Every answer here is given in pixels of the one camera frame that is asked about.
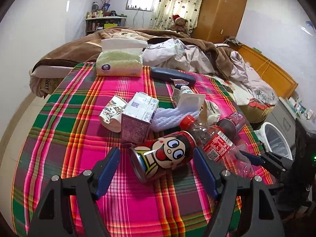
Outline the white foam fruit net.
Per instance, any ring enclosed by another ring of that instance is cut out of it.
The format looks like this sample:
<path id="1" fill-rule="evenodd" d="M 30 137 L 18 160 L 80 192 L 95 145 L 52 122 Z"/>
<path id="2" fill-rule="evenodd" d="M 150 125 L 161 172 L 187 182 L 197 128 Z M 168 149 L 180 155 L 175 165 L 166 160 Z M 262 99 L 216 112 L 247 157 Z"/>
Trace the white foam fruit net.
<path id="1" fill-rule="evenodd" d="M 186 116 L 198 117 L 200 111 L 192 108 L 165 109 L 158 108 L 151 121 L 150 129 L 154 132 L 178 127 Z"/>

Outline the clear plastic cola bottle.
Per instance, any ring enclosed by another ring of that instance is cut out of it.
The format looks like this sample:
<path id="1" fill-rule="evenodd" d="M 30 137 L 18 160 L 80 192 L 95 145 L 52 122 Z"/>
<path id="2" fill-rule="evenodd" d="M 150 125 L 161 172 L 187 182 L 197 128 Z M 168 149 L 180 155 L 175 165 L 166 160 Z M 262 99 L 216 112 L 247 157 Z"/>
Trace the clear plastic cola bottle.
<path id="1" fill-rule="evenodd" d="M 241 177 L 249 179 L 254 177 L 255 172 L 250 160 L 239 151 L 219 126 L 204 126 L 188 115 L 181 121 L 180 128 L 193 136 L 197 146 L 202 148 L 208 159 Z"/>

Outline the red beverage can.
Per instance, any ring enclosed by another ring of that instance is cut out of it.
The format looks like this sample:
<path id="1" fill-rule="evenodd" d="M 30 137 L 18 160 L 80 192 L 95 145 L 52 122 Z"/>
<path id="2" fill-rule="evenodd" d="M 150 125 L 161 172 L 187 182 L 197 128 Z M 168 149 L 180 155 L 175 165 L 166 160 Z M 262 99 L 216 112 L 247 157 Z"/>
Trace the red beverage can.
<path id="1" fill-rule="evenodd" d="M 234 140 L 246 125 L 246 117 L 241 112 L 233 112 L 231 115 L 219 120 L 216 125 L 223 130 L 223 133 L 230 140 Z"/>

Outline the plaid pink green tablecloth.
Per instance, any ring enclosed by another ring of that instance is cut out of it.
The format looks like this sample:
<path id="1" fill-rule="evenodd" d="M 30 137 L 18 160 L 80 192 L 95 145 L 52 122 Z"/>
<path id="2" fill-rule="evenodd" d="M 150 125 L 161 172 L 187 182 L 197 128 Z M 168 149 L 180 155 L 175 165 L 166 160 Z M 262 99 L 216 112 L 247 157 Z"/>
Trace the plaid pink green tablecloth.
<path id="1" fill-rule="evenodd" d="M 103 77 L 94 63 L 78 64 L 39 112 L 23 144 L 12 188 L 13 230 L 26 236 L 50 178 L 75 177 L 120 149 L 120 163 L 108 192 L 98 201 L 112 236 L 202 236 L 215 202 L 208 197 L 193 163 L 153 182 L 141 183 L 130 150 L 119 134 L 104 128 L 99 115 L 114 95 L 129 101 L 137 92 L 172 108 L 172 86 L 142 76 Z"/>

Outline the patterned paper cup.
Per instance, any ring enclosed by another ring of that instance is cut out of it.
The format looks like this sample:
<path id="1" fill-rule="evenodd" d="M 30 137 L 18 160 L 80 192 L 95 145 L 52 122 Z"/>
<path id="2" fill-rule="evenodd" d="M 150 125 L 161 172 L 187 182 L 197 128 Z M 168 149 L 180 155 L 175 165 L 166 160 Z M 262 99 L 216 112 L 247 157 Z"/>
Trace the patterned paper cup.
<path id="1" fill-rule="evenodd" d="M 115 133 L 122 130 L 122 113 L 127 102 L 121 97 L 114 95 L 99 115 L 99 121 L 103 127 Z"/>

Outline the patterned window curtain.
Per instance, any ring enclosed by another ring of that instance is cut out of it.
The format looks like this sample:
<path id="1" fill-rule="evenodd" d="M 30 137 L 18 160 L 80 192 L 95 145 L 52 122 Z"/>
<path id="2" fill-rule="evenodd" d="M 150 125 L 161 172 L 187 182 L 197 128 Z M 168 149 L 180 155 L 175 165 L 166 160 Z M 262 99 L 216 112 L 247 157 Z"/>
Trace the patterned window curtain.
<path id="1" fill-rule="evenodd" d="M 155 0 L 150 19 L 151 29 L 168 29 L 174 22 L 173 16 L 187 20 L 187 28 L 192 32 L 198 23 L 202 0 Z"/>

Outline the brown fleece blanket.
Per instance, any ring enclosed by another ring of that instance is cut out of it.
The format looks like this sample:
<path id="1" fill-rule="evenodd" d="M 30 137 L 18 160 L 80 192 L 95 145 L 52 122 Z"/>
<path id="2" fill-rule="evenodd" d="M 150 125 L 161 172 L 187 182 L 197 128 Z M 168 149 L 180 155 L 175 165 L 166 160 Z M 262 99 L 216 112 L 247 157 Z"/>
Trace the brown fleece blanket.
<path id="1" fill-rule="evenodd" d="M 137 76 L 144 65 L 216 74 L 226 80 L 233 71 L 231 51 L 174 31 L 111 27 L 49 52 L 30 76 L 61 79 L 79 63 L 96 62 L 104 75 Z"/>

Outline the floral bed sheet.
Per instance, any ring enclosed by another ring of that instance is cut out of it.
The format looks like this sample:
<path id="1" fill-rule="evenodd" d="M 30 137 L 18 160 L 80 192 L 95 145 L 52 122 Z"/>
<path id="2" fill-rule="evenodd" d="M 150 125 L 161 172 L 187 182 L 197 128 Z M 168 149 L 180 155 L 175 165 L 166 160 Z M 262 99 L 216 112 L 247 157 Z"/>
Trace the floral bed sheet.
<path id="1" fill-rule="evenodd" d="M 278 102 L 274 89 L 262 79 L 251 80 L 248 85 L 222 79 L 219 79 L 219 82 L 239 106 L 249 123 L 263 122 Z"/>

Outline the white yogurt bottle blue cap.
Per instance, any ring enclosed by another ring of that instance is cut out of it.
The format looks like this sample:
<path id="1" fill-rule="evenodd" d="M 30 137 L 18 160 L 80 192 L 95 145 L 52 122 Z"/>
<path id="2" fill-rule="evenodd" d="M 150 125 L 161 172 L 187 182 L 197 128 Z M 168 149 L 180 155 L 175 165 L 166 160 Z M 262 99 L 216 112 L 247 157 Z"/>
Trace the white yogurt bottle blue cap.
<path id="1" fill-rule="evenodd" d="M 175 85 L 172 93 L 172 100 L 178 105 L 182 96 L 185 97 L 187 94 L 194 94 L 190 87 L 187 85 Z"/>

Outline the white paper scrap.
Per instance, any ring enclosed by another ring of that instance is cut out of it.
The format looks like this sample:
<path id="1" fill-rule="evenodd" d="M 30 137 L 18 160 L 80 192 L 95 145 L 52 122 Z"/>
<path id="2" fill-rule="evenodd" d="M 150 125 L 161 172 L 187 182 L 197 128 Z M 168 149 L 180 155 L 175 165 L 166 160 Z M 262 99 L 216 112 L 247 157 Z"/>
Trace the white paper scrap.
<path id="1" fill-rule="evenodd" d="M 173 83 L 175 86 L 188 86 L 189 85 L 189 82 L 188 81 L 185 81 L 183 79 L 173 79 Z"/>

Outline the white paper bag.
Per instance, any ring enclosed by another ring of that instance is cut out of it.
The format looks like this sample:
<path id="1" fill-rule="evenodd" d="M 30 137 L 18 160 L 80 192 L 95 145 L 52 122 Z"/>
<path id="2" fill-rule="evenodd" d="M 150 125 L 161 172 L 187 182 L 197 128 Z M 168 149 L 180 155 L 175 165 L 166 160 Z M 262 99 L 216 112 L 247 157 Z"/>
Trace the white paper bag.
<path id="1" fill-rule="evenodd" d="M 206 100 L 205 94 L 187 94 L 185 97 L 182 96 L 177 108 L 182 107 L 199 110 L 200 113 L 195 119 L 198 119 L 204 126 L 214 125 L 220 119 L 221 112 L 218 106 L 214 102 Z"/>

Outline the cartoon face red can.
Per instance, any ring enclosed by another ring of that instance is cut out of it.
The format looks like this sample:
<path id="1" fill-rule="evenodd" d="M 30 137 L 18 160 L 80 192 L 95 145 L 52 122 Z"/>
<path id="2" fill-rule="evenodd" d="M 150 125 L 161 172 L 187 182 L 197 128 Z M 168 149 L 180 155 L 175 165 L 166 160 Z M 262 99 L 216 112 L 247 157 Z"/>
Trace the cartoon face red can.
<path id="1" fill-rule="evenodd" d="M 174 132 L 138 144 L 131 148 L 135 175 L 141 182 L 157 179 L 189 163 L 196 146 L 195 139 L 186 131 Z"/>

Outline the wooden wardrobe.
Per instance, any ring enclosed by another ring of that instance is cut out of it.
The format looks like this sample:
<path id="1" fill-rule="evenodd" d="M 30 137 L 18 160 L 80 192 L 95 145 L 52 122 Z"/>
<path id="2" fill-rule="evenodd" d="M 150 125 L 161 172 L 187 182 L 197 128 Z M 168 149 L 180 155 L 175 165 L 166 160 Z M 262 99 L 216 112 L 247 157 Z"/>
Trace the wooden wardrobe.
<path id="1" fill-rule="evenodd" d="M 191 37 L 223 43 L 237 36 L 247 0 L 202 0 L 199 18 Z"/>

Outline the purple white small carton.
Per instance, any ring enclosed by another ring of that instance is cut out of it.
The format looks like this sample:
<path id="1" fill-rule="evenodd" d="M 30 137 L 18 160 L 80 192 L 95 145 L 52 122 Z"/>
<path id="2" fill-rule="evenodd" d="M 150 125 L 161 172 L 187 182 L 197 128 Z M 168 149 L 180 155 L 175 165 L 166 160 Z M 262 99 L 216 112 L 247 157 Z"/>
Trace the purple white small carton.
<path id="1" fill-rule="evenodd" d="M 139 144 L 146 140 L 159 100 L 137 92 L 122 112 L 123 143 Z"/>

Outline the brown teddy bear santa hat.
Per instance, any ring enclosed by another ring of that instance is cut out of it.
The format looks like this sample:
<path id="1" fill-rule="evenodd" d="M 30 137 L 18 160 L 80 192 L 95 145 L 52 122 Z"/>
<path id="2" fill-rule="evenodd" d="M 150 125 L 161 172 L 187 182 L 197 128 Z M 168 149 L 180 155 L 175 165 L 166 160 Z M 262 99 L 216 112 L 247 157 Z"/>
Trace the brown teddy bear santa hat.
<path id="1" fill-rule="evenodd" d="M 173 23 L 170 25 L 168 30 L 177 32 L 183 36 L 189 37 L 188 35 L 188 28 L 187 23 L 188 21 L 182 17 L 180 17 L 178 14 L 172 16 Z"/>

